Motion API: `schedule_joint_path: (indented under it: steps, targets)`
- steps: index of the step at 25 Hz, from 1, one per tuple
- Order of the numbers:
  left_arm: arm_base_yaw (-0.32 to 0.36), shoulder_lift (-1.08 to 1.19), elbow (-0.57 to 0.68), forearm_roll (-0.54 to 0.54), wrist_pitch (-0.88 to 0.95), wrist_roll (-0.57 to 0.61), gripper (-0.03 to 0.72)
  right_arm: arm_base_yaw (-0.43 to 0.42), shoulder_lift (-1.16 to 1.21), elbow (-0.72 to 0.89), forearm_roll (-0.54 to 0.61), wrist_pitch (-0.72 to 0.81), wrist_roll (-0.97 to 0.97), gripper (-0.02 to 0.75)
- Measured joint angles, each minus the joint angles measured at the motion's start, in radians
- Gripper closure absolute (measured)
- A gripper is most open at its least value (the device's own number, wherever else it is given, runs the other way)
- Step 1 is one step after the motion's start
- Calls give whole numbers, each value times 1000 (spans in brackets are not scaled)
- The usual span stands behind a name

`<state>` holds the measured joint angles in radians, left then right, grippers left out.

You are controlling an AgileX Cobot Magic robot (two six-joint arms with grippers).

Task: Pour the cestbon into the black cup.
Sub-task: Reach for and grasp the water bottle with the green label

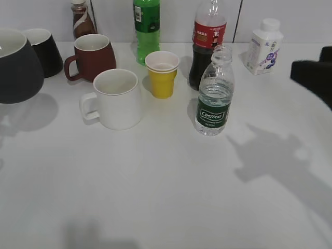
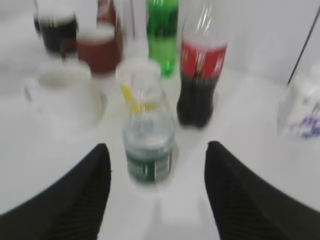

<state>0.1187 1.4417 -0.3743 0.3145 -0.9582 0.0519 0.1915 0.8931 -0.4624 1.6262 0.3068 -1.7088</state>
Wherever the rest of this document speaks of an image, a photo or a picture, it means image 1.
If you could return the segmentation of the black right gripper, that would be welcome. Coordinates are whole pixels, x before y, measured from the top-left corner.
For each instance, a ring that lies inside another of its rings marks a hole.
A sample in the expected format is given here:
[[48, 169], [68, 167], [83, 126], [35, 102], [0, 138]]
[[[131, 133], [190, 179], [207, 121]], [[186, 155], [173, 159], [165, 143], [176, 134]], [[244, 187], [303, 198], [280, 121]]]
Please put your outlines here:
[[318, 61], [294, 61], [290, 79], [317, 95], [331, 109], [331, 46], [322, 48]]

